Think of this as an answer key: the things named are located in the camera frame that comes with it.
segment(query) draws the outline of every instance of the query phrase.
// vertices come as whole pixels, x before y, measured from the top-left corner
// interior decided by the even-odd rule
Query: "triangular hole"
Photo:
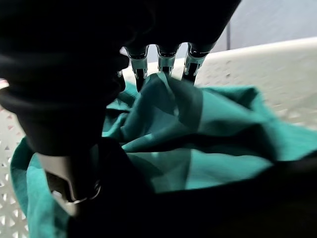
[[[15,199],[13,197],[10,198],[10,204],[16,203]]]
[[[18,216],[19,216],[19,211],[18,211],[18,209],[15,209],[15,210],[13,211],[13,214],[14,214],[15,217],[18,217]]]
[[[0,217],[0,223],[1,223],[2,225],[5,225],[5,216],[1,216],[1,217]]]
[[[15,224],[14,220],[10,219],[10,221],[9,221],[9,227],[13,227],[14,224]]]

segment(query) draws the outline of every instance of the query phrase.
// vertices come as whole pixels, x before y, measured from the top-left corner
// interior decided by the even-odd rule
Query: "teal cloth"
[[[317,133],[280,121],[252,86],[196,88],[152,74],[141,93],[127,83],[106,112],[103,136],[120,142],[156,193],[251,179],[317,149]],[[65,238],[69,217],[25,139],[11,176],[30,237]]]

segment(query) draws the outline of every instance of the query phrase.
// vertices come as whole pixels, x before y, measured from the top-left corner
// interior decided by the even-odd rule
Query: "perforated basket wall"
[[[176,60],[176,77],[183,65],[184,59]],[[156,71],[157,64],[149,64],[149,73]],[[135,82],[130,68],[123,73]],[[282,120],[317,130],[316,75],[317,38],[311,38],[210,54],[196,85],[256,85]],[[0,238],[28,235],[9,176],[9,163],[22,137],[15,116],[0,107]]]
[[[9,165],[14,149],[23,138],[23,132],[15,115],[0,106],[0,237],[26,238],[28,227],[26,217],[19,209],[14,195]]]

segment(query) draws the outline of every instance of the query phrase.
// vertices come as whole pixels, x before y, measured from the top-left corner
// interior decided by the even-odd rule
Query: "robotic hand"
[[[183,79],[194,83],[239,2],[0,0],[0,77],[9,82],[0,104],[17,115],[52,195],[71,216],[86,214],[103,188],[105,107],[124,89],[129,61],[120,48],[141,90],[148,45],[157,45],[159,71],[171,74],[188,42]]]

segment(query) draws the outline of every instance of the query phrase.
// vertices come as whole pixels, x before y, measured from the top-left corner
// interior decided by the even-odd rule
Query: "teal fabric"
[[[280,121],[252,86],[196,88],[153,74],[141,93],[127,83],[106,112],[103,136],[121,144],[156,193],[251,179],[317,149],[317,133]],[[66,237],[69,217],[25,139],[11,176],[30,237]]]

